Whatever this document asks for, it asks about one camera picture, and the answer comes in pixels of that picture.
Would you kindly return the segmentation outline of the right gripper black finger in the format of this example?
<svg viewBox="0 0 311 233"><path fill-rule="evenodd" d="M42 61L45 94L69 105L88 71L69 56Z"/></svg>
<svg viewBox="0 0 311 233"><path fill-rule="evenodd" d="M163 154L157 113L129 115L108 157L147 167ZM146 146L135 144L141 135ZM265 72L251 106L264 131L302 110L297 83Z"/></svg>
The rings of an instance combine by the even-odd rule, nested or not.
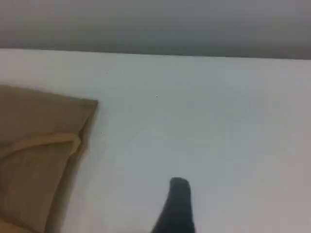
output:
<svg viewBox="0 0 311 233"><path fill-rule="evenodd" d="M163 209L151 230L153 233L195 233L190 183L173 177Z"/></svg>

